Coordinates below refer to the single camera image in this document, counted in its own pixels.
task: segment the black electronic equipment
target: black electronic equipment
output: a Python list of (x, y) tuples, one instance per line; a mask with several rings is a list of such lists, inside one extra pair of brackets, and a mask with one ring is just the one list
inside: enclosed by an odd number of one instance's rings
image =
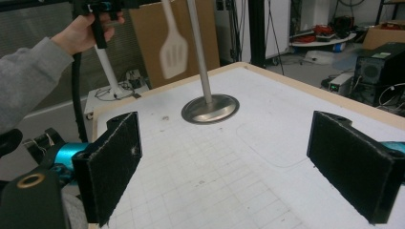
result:
[(351, 98), (379, 106), (381, 96), (400, 96), (401, 90), (386, 89), (405, 83), (405, 43), (389, 42), (359, 54), (356, 61)]

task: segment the floor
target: floor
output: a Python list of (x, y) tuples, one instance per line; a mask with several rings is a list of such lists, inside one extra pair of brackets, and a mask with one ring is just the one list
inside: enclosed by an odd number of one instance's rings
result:
[[(361, 50), (361, 44), (350, 43), (345, 50), (334, 54), (331, 64), (320, 65), (304, 61), (308, 50), (297, 50), (294, 53), (286, 53), (281, 56), (281, 64), (268, 64), (267, 69), (272, 72), (302, 81), (314, 87), (321, 87), (321, 82), (330, 76), (339, 75), (342, 72), (354, 68), (356, 55)], [(322, 48), (323, 52), (331, 52), (331, 47)], [(84, 111), (86, 100), (82, 101)], [(85, 119), (88, 137), (92, 135), (92, 121)], [(47, 110), (28, 115), (17, 128), (23, 132), (24, 138), (35, 138), (44, 134), (44, 131), (53, 127), (66, 142), (80, 142), (75, 123), (75, 115), (72, 103), (60, 104)], [(14, 179), (27, 173), (36, 166), (23, 145), (12, 154), (3, 156), (0, 160), (0, 180)]]

